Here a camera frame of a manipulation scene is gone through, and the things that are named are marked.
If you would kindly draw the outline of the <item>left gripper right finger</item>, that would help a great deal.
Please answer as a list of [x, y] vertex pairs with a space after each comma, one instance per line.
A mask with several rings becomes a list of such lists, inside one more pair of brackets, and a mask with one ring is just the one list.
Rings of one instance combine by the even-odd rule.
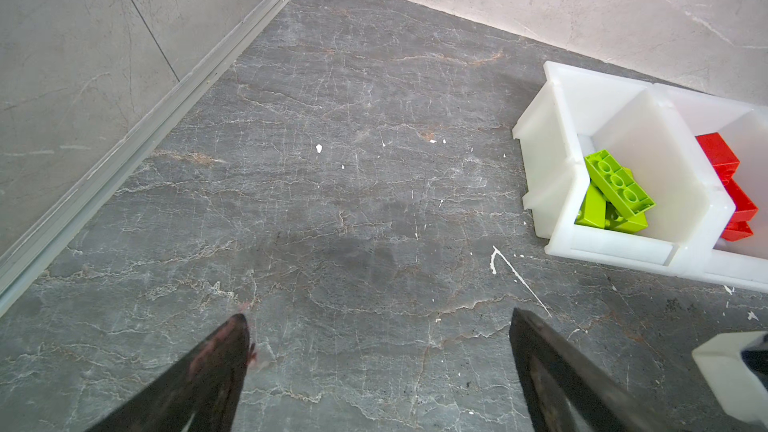
[[576, 431], [577, 412], [593, 431], [664, 431], [643, 406], [534, 312], [516, 308], [509, 341], [532, 427]]

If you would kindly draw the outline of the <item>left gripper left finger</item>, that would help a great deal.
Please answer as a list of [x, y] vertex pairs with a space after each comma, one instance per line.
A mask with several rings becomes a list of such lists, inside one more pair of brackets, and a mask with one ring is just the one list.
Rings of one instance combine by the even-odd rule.
[[92, 431], [229, 431], [251, 364], [246, 317], [234, 314]]

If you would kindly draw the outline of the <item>green lego brick cluster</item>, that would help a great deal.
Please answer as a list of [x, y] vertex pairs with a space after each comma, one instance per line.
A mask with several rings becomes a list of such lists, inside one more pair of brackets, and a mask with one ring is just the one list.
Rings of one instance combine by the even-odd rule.
[[605, 213], [605, 225], [606, 230], [624, 232], [624, 233], [637, 233], [648, 227], [648, 221], [644, 213], [640, 213], [631, 217], [622, 216], [615, 206], [607, 202]]

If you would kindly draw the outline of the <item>red arch lego piece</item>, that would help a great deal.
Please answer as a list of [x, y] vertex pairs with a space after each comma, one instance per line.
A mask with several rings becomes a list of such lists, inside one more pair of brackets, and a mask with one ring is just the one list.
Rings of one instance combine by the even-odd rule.
[[759, 208], [734, 179], [740, 160], [717, 132], [698, 135], [696, 140], [735, 204], [735, 211], [720, 237], [728, 242], [751, 237], [753, 231], [749, 221], [757, 215]]

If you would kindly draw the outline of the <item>white three-compartment bin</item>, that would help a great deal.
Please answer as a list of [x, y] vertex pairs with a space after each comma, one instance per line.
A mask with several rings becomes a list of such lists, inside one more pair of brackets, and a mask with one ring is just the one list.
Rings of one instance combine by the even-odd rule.
[[513, 127], [548, 254], [767, 288], [767, 110], [557, 62]]

